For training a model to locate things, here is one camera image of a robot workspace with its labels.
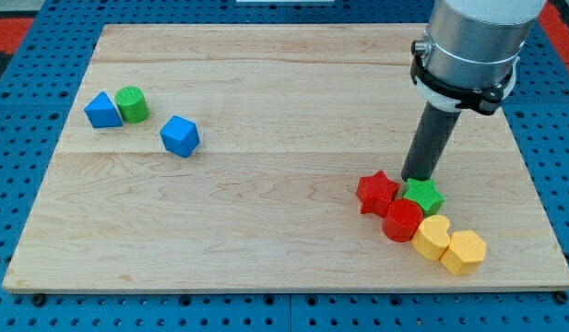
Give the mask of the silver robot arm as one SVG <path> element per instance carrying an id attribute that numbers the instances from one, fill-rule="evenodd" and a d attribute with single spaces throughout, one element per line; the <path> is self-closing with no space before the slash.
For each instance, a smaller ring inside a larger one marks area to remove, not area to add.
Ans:
<path id="1" fill-rule="evenodd" d="M 453 87 L 486 89 L 512 69 L 545 0 L 436 0 L 424 33 L 426 71 Z"/>

